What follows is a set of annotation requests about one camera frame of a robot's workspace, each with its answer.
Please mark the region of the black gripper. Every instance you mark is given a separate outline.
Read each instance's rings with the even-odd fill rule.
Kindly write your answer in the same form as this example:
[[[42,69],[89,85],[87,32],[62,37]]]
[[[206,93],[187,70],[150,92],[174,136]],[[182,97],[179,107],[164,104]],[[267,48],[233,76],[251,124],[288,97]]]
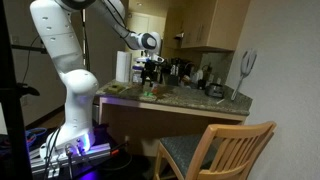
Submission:
[[[144,69],[142,71],[142,86],[144,87],[147,80],[146,78],[149,78],[150,80],[153,80],[153,88],[158,87],[158,80],[157,76],[158,73],[156,71],[157,64],[154,61],[147,61],[144,65]]]

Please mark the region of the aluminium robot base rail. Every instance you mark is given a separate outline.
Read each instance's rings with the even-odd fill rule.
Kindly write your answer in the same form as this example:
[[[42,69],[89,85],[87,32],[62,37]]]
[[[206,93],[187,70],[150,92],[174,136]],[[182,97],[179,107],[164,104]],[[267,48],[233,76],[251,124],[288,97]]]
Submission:
[[[109,143],[92,146],[88,151],[71,144],[61,150],[43,144],[29,153],[32,174],[41,175],[45,179],[62,176],[63,169],[69,172],[68,176],[74,177],[76,173],[82,173],[89,167],[102,163],[110,155]]]

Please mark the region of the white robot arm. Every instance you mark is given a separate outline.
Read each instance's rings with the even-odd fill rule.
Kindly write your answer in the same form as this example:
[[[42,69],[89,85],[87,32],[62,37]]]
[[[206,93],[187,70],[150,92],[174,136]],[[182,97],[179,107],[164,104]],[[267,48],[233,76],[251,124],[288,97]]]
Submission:
[[[66,87],[65,122],[48,136],[42,150],[62,151],[67,144],[88,151],[94,144],[92,103],[98,90],[96,77],[83,62],[83,51],[71,25],[71,14],[94,7],[132,50],[146,50],[158,58],[161,37],[156,32],[135,33],[123,22],[124,6],[120,0],[34,0],[30,5],[35,27]]]

